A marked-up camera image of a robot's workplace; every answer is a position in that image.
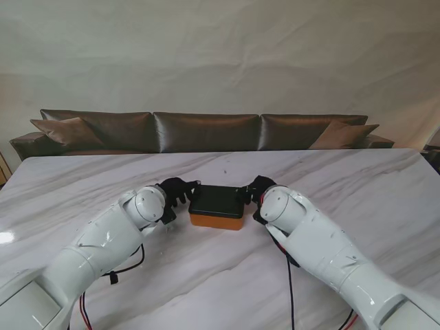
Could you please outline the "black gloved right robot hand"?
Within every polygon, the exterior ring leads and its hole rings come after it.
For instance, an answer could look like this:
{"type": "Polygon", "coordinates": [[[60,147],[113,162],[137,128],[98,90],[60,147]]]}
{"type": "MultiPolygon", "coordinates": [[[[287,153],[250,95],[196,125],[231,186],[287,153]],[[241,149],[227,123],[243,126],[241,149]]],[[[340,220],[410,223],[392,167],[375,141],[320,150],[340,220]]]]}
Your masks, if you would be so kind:
{"type": "Polygon", "coordinates": [[[271,187],[277,186],[277,183],[266,176],[258,175],[253,182],[247,186],[236,189],[237,196],[244,204],[249,205],[255,203],[261,204],[261,198],[264,193],[271,187]]]}

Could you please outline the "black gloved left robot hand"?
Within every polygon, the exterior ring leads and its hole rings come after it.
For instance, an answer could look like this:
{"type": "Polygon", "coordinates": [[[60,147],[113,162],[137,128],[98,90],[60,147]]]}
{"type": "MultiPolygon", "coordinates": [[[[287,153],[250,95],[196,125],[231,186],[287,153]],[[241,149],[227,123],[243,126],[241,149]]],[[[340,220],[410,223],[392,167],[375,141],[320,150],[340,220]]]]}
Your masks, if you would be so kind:
{"type": "Polygon", "coordinates": [[[166,196],[166,207],[175,208],[178,203],[185,204],[187,201],[193,199],[193,193],[196,188],[201,185],[201,182],[184,181],[179,177],[171,177],[164,180],[162,183],[156,184],[166,196]]]}

